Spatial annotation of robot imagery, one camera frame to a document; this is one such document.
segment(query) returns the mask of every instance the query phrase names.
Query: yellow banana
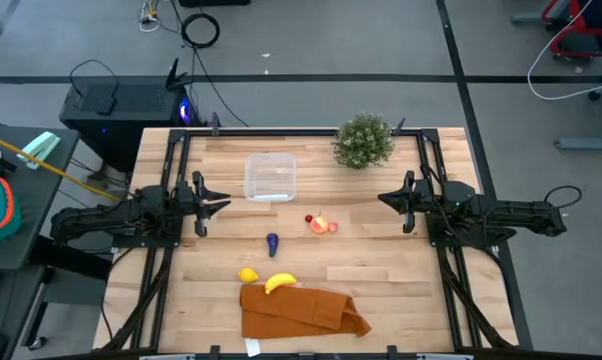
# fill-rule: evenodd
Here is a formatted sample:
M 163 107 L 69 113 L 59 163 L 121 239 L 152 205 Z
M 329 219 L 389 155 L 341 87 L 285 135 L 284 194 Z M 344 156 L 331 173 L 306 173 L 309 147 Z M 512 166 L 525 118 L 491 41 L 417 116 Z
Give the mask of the yellow banana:
M 265 293 L 269 294 L 272 290 L 278 288 L 281 285 L 296 284 L 297 279 L 292 274 L 281 273 L 272 275 L 265 283 Z

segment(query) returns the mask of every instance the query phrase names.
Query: gray floor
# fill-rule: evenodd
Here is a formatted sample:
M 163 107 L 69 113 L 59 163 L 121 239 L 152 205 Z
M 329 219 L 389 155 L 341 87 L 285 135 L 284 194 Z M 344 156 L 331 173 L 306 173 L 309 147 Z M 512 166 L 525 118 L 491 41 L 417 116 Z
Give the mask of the gray floor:
M 0 0 L 0 18 L 7 3 Z M 549 40 L 540 27 L 514 27 L 508 20 L 511 12 L 538 9 L 545 1 L 446 3 L 467 75 L 525 75 Z M 88 58 L 104 61 L 120 75 L 162 75 L 179 56 L 180 70 L 188 71 L 192 54 L 181 47 L 178 36 L 139 31 L 140 6 L 141 0 L 22 0 L 0 38 L 0 76 L 67 76 Z M 190 12 L 181 10 L 184 15 Z M 433 0 L 255 0 L 247 7 L 208 12 L 222 29 L 219 42 L 201 51 L 211 74 L 453 74 Z M 174 27 L 168 3 L 160 4 L 159 16 L 166 26 Z M 77 73 L 106 74 L 96 65 Z M 577 69 L 557 64 L 547 55 L 535 71 L 538 75 L 601 73 L 602 59 Z M 217 86 L 251 125 L 338 125 L 364 110 L 383 113 L 390 122 L 406 117 L 408 126 L 466 126 L 454 83 Z M 587 86 L 538 88 L 558 95 Z M 68 87 L 0 85 L 0 122 L 61 127 L 58 113 Z M 602 354 L 602 152 L 559 152 L 552 146 L 559 136 L 602 136 L 602 100 L 591 103 L 577 97 L 545 102 L 531 95 L 525 84 L 469 87 L 500 197 L 539 199 L 562 184 L 584 190 L 584 200 L 565 211 L 568 233 L 548 239 L 521 231 L 510 241 L 534 346 Z M 197 84 L 195 89 L 204 116 L 217 111 L 225 125 L 236 124 L 208 84 Z M 99 164 L 84 144 L 75 157 L 93 167 Z M 70 171 L 86 175 L 77 168 Z M 88 205 L 100 201 L 72 184 L 64 182 L 62 189 Z M 51 212 L 65 206 L 77 204 L 59 194 Z M 34 353 L 21 349 L 14 358 L 86 351 L 98 313 L 95 306 L 50 308 L 42 327 L 50 343 Z

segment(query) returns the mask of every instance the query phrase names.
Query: black desk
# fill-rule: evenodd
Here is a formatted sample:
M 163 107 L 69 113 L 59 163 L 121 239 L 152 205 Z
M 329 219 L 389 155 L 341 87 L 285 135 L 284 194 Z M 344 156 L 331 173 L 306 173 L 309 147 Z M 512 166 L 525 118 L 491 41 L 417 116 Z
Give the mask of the black desk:
M 59 169 L 67 168 L 79 140 L 76 131 L 0 126 L 0 138 L 23 148 L 44 131 L 50 131 L 61 138 L 46 162 Z M 18 167 L 16 172 L 6 174 L 4 178 L 19 200 L 22 214 L 19 231 L 0 242 L 0 333 L 9 337 L 3 357 L 9 360 L 46 275 L 45 266 L 26 265 L 26 262 L 38 239 L 61 177 L 42 168 L 28 169 L 12 152 L 5 149 L 1 149 L 1 152 L 4 159 Z
M 46 158 L 46 162 L 59 169 L 66 169 L 79 141 L 74 130 L 41 129 L 0 126 L 0 139 L 23 149 L 44 131 L 61 138 L 59 144 Z M 59 189 L 61 177 L 39 167 L 31 170 L 17 159 L 16 154 L 0 147 L 3 158 L 17 165 L 17 171 L 5 174 L 21 208 L 21 228 L 9 239 L 0 242 L 0 271 L 18 270 L 28 260 L 48 209 Z

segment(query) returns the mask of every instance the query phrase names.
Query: yellow stick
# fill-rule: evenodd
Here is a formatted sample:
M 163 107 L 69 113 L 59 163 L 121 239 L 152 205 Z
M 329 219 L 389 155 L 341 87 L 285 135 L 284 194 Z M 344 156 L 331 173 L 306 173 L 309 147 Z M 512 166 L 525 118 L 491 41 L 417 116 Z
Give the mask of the yellow stick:
M 86 190 L 88 190 L 90 192 L 93 192 L 93 193 L 95 193 L 97 195 L 101 195 L 101 196 L 106 197 L 106 198 L 108 198 L 110 200 L 114 200 L 114 201 L 119 201 L 120 200 L 120 199 L 118 199 L 117 197 L 115 197 L 113 195 L 110 195 L 110 194 L 108 194 L 108 193 L 106 193 L 104 191 L 101 191 L 99 189 L 93 188 L 90 185 L 82 183 L 81 181 L 77 180 L 76 178 L 74 178 L 74 177 L 66 174 L 65 172 L 63 172 L 63 171 L 55 168 L 54 166 L 49 165 L 48 163 L 45 163 L 45 162 L 43 162 L 43 161 L 35 158 L 34 156 L 32 156 L 32 155 L 30 155 L 30 154 L 28 154 L 26 152 L 21 151 L 21 149 L 17 148 L 14 145 L 8 144 L 7 142 L 5 142 L 5 141 L 3 141 L 1 139 L 0 139 L 0 145 L 3 146 L 4 148 L 6 148 L 6 149 L 8 149 L 8 150 L 10 150 L 12 152 L 14 152 L 14 153 L 22 155 L 23 157 L 27 158 L 28 160 L 30 160 L 32 162 L 35 162 L 35 163 L 39 164 L 39 166 L 45 168 L 46 170 L 49 170 L 49 171 L 51 171 L 51 172 L 53 172 L 53 173 L 55 173 L 55 174 L 57 174 L 59 176 L 62 176 L 64 178 L 72 181 L 73 183 L 81 186 L 82 188 L 84 188 L 84 189 L 86 189 Z

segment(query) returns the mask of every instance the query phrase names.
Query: purple eggplant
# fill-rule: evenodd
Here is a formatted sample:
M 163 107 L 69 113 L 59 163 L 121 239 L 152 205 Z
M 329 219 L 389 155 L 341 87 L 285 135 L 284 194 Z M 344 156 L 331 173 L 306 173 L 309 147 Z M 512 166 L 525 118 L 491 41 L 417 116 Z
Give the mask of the purple eggplant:
M 270 257 L 274 257 L 279 247 L 279 237 L 277 234 L 268 234 L 265 238 L 268 241 L 268 249 L 270 250 Z

